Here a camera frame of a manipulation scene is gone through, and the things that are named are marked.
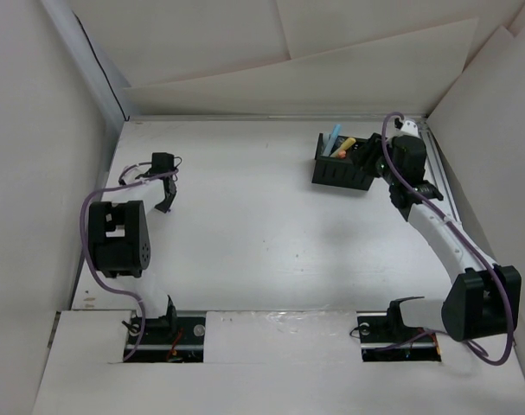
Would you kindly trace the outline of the yellow cap highlighter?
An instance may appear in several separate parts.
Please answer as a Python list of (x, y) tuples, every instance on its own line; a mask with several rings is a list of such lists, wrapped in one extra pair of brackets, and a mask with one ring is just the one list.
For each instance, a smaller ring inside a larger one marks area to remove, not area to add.
[(341, 145), (339, 146), (339, 148), (337, 149), (339, 152), (341, 151), (347, 151), (348, 149), (350, 149), (354, 144), (356, 143), (356, 139), (353, 138), (353, 137), (348, 137), (346, 138), (342, 143)]

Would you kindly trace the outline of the black slotted organizer container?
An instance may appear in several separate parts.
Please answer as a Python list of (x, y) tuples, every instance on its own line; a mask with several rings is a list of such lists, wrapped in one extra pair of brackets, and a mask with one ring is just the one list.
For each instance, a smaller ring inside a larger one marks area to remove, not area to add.
[(352, 156), (368, 141), (366, 138), (357, 138), (355, 144), (347, 150), (344, 159), (323, 155), (327, 141), (327, 134), (320, 133), (315, 153), (315, 166), (311, 182), (338, 188), (350, 188), (368, 191), (374, 178), (366, 174), (360, 167), (355, 166)]

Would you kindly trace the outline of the blue cap highlighter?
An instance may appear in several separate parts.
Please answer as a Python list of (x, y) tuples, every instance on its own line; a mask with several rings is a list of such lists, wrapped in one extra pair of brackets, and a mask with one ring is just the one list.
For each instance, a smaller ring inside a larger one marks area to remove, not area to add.
[(336, 141), (339, 138), (341, 129), (342, 129), (342, 126), (340, 124), (336, 124), (334, 126), (334, 128), (332, 129), (330, 133), (330, 140), (327, 144), (325, 152), (322, 152), (322, 156), (332, 157), (331, 155), (338, 149)]

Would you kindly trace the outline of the green cap highlighter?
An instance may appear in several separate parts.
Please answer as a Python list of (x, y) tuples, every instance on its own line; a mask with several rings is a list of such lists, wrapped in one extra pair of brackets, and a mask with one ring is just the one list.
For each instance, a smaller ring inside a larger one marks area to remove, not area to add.
[(330, 134), (323, 134), (322, 137), (322, 152), (325, 152), (325, 149), (327, 147), (327, 144), (330, 140)]

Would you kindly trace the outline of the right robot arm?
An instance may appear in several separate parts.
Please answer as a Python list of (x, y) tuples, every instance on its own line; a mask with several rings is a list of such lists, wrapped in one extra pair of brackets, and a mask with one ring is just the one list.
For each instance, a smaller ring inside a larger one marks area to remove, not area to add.
[(385, 319), (387, 334), (406, 340), (417, 327), (439, 329), (457, 342), (513, 333), (518, 324), (522, 277), (499, 265), (443, 213), (443, 195), (425, 179), (426, 145), (414, 136), (383, 145), (373, 134), (352, 156), (355, 166), (388, 185), (391, 203), (426, 240), (445, 268), (451, 288), (444, 297), (409, 297)]

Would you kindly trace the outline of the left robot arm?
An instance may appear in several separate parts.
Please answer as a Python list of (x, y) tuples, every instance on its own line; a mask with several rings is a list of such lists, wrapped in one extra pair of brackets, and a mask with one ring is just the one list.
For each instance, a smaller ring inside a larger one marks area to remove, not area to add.
[(147, 215), (170, 211), (181, 163), (179, 156), (154, 152), (149, 161), (125, 167), (115, 186), (88, 196), (80, 213), (93, 278), (104, 290), (136, 302), (134, 335), (149, 332), (162, 343), (176, 337), (178, 322), (170, 295), (145, 274), (153, 256)]

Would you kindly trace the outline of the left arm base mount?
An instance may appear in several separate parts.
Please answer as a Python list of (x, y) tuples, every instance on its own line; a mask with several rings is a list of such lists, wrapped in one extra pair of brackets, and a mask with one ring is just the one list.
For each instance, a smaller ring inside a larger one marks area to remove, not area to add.
[(123, 360), (127, 363), (203, 363), (207, 313), (177, 311), (171, 299), (165, 316), (145, 321), (133, 315), (127, 328)]

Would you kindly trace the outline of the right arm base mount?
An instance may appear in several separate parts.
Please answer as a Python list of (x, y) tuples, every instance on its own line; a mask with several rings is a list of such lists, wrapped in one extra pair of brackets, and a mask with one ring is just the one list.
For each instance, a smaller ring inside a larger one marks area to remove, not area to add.
[(361, 346), (363, 362), (441, 362), (439, 343), (434, 333), (421, 327), (408, 327), (400, 306), (419, 297), (391, 301), (385, 311), (360, 311), (349, 336)]

